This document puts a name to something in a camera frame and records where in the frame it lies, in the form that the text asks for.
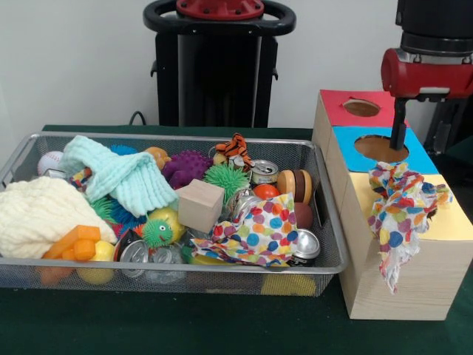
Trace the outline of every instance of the purple spiky ball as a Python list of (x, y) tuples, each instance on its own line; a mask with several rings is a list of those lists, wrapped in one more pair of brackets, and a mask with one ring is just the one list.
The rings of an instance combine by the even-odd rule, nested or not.
[(173, 189), (180, 189), (190, 184), (193, 179), (202, 180), (212, 163), (212, 158), (207, 158), (200, 152), (185, 150), (173, 155), (161, 172)]

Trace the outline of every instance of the white wall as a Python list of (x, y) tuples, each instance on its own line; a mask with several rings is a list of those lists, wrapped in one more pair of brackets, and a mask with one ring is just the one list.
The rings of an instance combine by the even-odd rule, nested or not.
[[(312, 127), (321, 88), (381, 88), (381, 57), (400, 40), (397, 0), (280, 1), (298, 23), (279, 38), (270, 126)], [(157, 123), (149, 2), (0, 1), (0, 165), (45, 124), (126, 124), (136, 109)], [(425, 111), (415, 106), (409, 120)]]

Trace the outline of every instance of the white baseball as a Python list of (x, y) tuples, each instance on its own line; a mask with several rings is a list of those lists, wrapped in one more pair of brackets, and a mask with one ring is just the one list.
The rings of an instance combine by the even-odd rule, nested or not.
[(48, 152), (41, 157), (38, 163), (38, 175), (42, 176), (48, 169), (58, 170), (63, 152)]

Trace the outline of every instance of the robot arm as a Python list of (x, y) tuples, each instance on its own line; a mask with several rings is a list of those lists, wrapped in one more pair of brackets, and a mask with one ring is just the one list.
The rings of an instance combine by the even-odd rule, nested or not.
[(391, 148), (404, 145), (408, 100), (473, 95), (472, 16), (472, 0), (398, 0), (401, 47), (388, 49), (381, 65), (383, 88), (395, 98)]

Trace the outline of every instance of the wire basket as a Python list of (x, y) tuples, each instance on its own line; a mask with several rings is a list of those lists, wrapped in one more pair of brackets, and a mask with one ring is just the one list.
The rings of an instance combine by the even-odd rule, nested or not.
[[(0, 171), (0, 191), (9, 183), (31, 180), (42, 155), (50, 151), (62, 151), (77, 134), (75, 132), (40, 132), (26, 137)], [(206, 138), (159, 135), (107, 135), (84, 133), (87, 137), (110, 147), (124, 144), (143, 151), (159, 146), (169, 155), (191, 149), (209, 152), (217, 142), (229, 138)], [(194, 292), (223, 294), (261, 294), (319, 296), (334, 274), (344, 270), (347, 249), (330, 188), (321, 151), (309, 141), (247, 139), (248, 151), (254, 159), (273, 161), (280, 170), (305, 169), (313, 185), (323, 195), (324, 209), (328, 218), (320, 224), (314, 201), (310, 207), (314, 213), (311, 230), (319, 239), (321, 253), (312, 267), (263, 268), (259, 266), (200, 266), (189, 264), (76, 263), (63, 260), (16, 259), (0, 257), (0, 287), (4, 288), (54, 288), (104, 291), (151, 291)], [(48, 286), (41, 282), (41, 272), (88, 268), (92, 273), (112, 272), (113, 278), (103, 285), (84, 282), (77, 272), (62, 279), (59, 284)], [(143, 270), (139, 277), (129, 278), (123, 270)], [(165, 282), (159, 276), (172, 272), (173, 282)]]

